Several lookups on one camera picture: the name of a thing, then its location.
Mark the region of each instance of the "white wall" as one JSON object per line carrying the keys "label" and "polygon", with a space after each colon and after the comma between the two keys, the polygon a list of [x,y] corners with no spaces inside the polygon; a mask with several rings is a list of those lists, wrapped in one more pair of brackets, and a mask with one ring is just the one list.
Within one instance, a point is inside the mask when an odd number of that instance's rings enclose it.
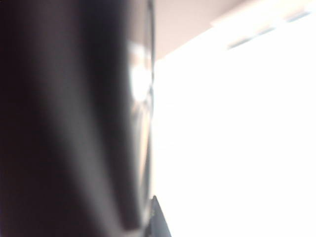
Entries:
{"label": "white wall", "polygon": [[315,17],[157,63],[154,191],[173,237],[316,235]]}

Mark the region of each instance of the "black plastic object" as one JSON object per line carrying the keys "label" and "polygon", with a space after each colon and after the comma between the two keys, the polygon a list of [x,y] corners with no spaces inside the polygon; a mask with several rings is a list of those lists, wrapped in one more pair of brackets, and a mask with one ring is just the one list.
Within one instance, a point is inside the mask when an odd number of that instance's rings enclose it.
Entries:
{"label": "black plastic object", "polygon": [[0,8],[1,236],[142,236],[150,153],[141,185],[129,2],[10,0]]}

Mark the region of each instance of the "black object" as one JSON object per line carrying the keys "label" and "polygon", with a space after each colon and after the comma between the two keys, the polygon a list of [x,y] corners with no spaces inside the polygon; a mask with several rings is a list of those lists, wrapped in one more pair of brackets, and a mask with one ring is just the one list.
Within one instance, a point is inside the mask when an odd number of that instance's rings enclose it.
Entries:
{"label": "black object", "polygon": [[[128,22],[139,12],[131,4],[1,1],[1,236],[144,234],[150,134],[139,180],[135,147],[143,141],[132,108],[151,113],[153,90],[142,104],[133,100]],[[151,1],[137,4],[153,15]]]}
{"label": "black object", "polygon": [[168,225],[156,196],[154,196],[152,200],[152,217],[150,220],[149,232],[151,237],[171,237]]}

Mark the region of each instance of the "dark blurry object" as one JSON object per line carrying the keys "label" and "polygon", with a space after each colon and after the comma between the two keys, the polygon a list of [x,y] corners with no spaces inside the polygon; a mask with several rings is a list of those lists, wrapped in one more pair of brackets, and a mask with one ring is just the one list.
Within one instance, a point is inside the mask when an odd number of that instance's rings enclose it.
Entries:
{"label": "dark blurry object", "polygon": [[143,236],[151,0],[0,5],[1,235]]}
{"label": "dark blurry object", "polygon": [[156,196],[154,196],[152,200],[152,217],[150,220],[149,231],[151,237],[171,237],[168,225]]}

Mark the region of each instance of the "ceiling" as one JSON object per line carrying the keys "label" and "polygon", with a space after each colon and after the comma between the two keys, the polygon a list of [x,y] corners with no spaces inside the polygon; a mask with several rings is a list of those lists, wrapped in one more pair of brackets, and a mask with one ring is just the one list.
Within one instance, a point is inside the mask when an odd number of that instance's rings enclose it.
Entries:
{"label": "ceiling", "polygon": [[211,28],[211,21],[245,0],[156,0],[156,58]]}

